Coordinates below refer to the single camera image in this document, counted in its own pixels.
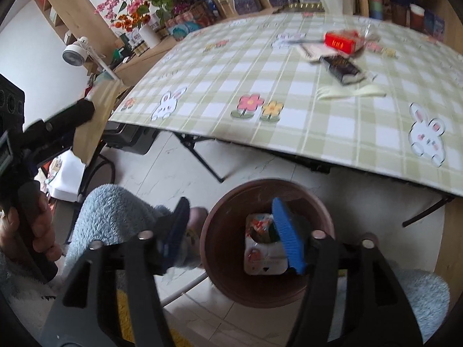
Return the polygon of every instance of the tile floor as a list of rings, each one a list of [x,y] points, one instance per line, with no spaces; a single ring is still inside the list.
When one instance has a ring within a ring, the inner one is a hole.
[[[432,271],[436,264],[444,209],[403,229],[401,222],[416,215],[439,197],[431,191],[397,181],[336,168],[329,175],[261,151],[205,141],[198,152],[227,176],[219,184],[171,134],[163,132],[144,155],[106,149],[116,165],[116,183],[152,205],[175,207],[179,197],[192,205],[211,208],[226,192],[258,178],[283,178],[311,189],[333,217],[337,238],[356,241],[367,231],[378,235],[388,259],[407,268]],[[181,290],[204,271],[175,269],[156,279],[160,297]],[[182,295],[165,310],[189,329],[219,346],[284,346],[299,303],[276,309],[251,309],[222,295],[209,279]]]

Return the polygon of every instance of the screw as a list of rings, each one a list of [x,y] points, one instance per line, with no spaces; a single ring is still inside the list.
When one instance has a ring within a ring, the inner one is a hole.
[[[138,234],[138,238],[140,240],[149,240],[151,239],[152,237],[154,236],[154,233],[153,231],[149,231],[149,230],[146,230],[146,231],[142,231]]]
[[[321,229],[316,229],[312,231],[312,237],[317,240],[323,240],[326,237],[326,233]]]
[[[362,240],[362,246],[367,249],[373,249],[374,248],[374,242],[372,242],[369,239]]]
[[[97,250],[97,249],[100,249],[103,245],[104,245],[104,243],[101,240],[93,240],[90,243],[89,248],[91,250]]]

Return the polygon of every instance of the yellow fabric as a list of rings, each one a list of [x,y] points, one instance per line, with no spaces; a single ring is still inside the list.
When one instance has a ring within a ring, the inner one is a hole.
[[[117,308],[119,310],[119,324],[122,331],[122,338],[126,341],[135,343],[129,316],[129,302],[127,301],[127,294],[119,289],[117,290]],[[176,330],[170,329],[170,334],[172,335],[172,339],[174,340],[176,347],[193,347],[193,345],[187,339],[182,337]]]

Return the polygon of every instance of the black package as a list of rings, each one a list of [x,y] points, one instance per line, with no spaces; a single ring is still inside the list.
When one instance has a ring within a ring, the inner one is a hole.
[[[357,83],[365,78],[358,67],[341,55],[322,57],[321,62],[342,85]]]

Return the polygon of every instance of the food package in bucket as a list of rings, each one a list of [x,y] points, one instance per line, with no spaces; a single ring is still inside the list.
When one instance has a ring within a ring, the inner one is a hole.
[[[272,214],[246,218],[244,270],[248,275],[280,275],[288,269],[288,257],[276,231]]]

